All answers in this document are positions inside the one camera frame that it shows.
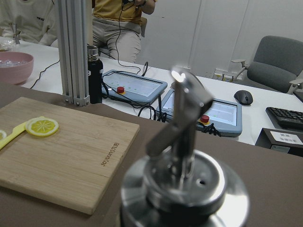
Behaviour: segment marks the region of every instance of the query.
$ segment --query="white jacket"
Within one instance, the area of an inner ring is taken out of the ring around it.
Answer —
[[[50,46],[57,39],[55,0],[0,0],[0,31],[13,37],[10,23],[17,24],[21,40]]]

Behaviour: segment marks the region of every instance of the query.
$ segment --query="computer mouse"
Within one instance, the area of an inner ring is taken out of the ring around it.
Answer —
[[[237,91],[234,98],[242,105],[250,105],[253,102],[251,93],[246,90]]]

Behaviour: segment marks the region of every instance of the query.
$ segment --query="chair armrest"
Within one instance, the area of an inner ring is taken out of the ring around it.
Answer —
[[[234,60],[231,60],[231,62],[241,63],[242,68],[249,66],[249,65],[245,64],[245,59],[234,59]]]
[[[303,83],[303,78],[294,79],[294,80],[290,81],[289,83],[291,83],[292,85],[300,85]]]
[[[234,63],[245,62],[245,59],[234,59],[231,62],[234,62]]]
[[[289,82],[291,84],[287,94],[292,94],[296,89],[303,88],[303,78],[297,78]]]

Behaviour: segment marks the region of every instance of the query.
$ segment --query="touchscreen display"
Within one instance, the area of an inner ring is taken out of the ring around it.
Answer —
[[[174,92],[171,93],[167,102],[164,104],[163,109],[173,111],[174,95]],[[205,115],[209,116],[213,121],[237,126],[237,105],[214,100],[212,106],[206,111]]]
[[[127,92],[149,97],[161,83],[149,81],[144,78],[132,77],[125,74],[114,73],[103,77],[104,83],[112,88],[124,87]]]

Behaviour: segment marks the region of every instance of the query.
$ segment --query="gray office chair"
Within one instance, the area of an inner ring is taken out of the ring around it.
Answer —
[[[147,18],[145,17],[141,17],[141,21],[142,21],[142,24],[141,24],[141,36],[142,37],[145,37],[145,29],[146,29],[146,24],[147,24]],[[108,49],[108,46],[101,46],[99,47],[99,54],[105,54],[107,55],[108,57],[110,56],[110,51]]]
[[[250,65],[245,64],[243,59],[232,62],[242,64],[234,83],[288,94],[303,87],[303,79],[297,78],[303,70],[303,42],[279,36],[265,36],[261,39]],[[237,80],[244,70],[247,70],[247,76],[241,81]]]

